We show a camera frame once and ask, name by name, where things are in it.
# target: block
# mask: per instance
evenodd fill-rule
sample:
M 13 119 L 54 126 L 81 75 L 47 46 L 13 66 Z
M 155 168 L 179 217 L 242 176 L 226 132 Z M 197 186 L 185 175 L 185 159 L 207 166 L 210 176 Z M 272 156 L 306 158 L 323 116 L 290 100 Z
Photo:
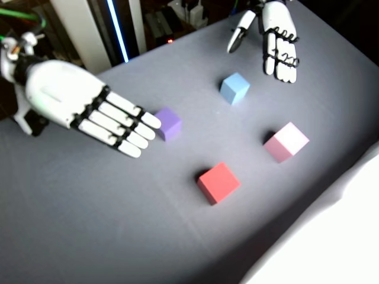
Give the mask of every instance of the block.
M 158 135 L 163 140 L 168 141 L 181 131 L 182 120 L 171 109 L 163 108 L 155 116 L 162 122 L 162 126 L 158 129 Z
M 219 163 L 197 181 L 197 185 L 211 205 L 221 202 L 235 191 L 240 182 L 224 163 Z
M 264 147 L 281 163 L 295 156 L 308 142 L 309 139 L 290 122 L 272 136 Z
M 223 81 L 220 93 L 228 103 L 233 105 L 246 95 L 249 88 L 249 82 L 240 74 L 234 73 Z

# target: blue cube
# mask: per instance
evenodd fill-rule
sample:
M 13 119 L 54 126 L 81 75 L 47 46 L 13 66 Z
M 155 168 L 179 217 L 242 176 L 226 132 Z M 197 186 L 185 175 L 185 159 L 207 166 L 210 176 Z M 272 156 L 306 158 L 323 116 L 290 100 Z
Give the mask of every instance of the blue cube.
M 249 88 L 249 82 L 240 74 L 234 73 L 223 81 L 220 92 L 233 105 L 246 95 Z

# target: white robotic hand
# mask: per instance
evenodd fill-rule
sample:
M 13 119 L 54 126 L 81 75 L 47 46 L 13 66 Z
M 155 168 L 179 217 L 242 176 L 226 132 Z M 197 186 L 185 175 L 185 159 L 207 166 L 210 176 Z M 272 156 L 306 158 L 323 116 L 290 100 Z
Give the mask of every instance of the white robotic hand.
M 235 30 L 227 48 L 228 53 L 236 51 L 255 19 L 253 11 L 247 11 Z M 263 32 L 266 37 L 264 47 L 265 73 L 283 82 L 294 83 L 297 78 L 294 43 L 298 40 L 296 28 L 287 6 L 282 1 L 271 1 L 264 5 L 261 13 Z
M 16 44 L 13 38 L 2 41 L 1 74 L 15 84 L 18 112 L 14 119 L 24 132 L 33 134 L 27 119 L 33 110 L 38 117 L 75 128 L 134 158 L 155 138 L 151 128 L 160 128 L 158 118 L 80 67 L 32 56 L 29 42 L 28 55 L 12 54 Z

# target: green wire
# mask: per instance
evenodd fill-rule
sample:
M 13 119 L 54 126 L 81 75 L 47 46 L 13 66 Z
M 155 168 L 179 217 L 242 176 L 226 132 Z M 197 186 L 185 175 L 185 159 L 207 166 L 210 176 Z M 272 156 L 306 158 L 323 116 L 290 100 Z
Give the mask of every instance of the green wire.
M 13 10 L 7 10 L 7 9 L 3 9 L 3 8 L 0 8 L 0 15 L 16 17 L 16 18 L 32 20 L 32 21 L 38 21 L 39 20 L 39 18 L 36 15 L 31 15 L 31 14 L 13 11 Z

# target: gray table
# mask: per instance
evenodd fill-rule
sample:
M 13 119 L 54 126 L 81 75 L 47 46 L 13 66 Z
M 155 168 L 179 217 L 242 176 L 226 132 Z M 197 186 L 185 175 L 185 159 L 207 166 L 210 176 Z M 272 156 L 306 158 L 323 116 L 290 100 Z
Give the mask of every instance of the gray table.
M 379 68 L 289 6 L 301 37 L 294 85 L 264 75 L 257 25 L 226 54 L 239 16 L 101 74 L 136 104 L 183 119 L 180 136 L 138 160 L 53 124 L 31 138 L 1 122 L 0 283 L 236 281 L 243 271 L 231 267 L 247 269 L 284 227 L 253 236 L 346 170 L 379 129 Z M 231 107 L 219 84 L 234 72 L 252 86 Z M 289 121 L 310 143 L 278 164 L 262 141 Z M 209 206 L 194 178 L 221 161 L 242 186 Z

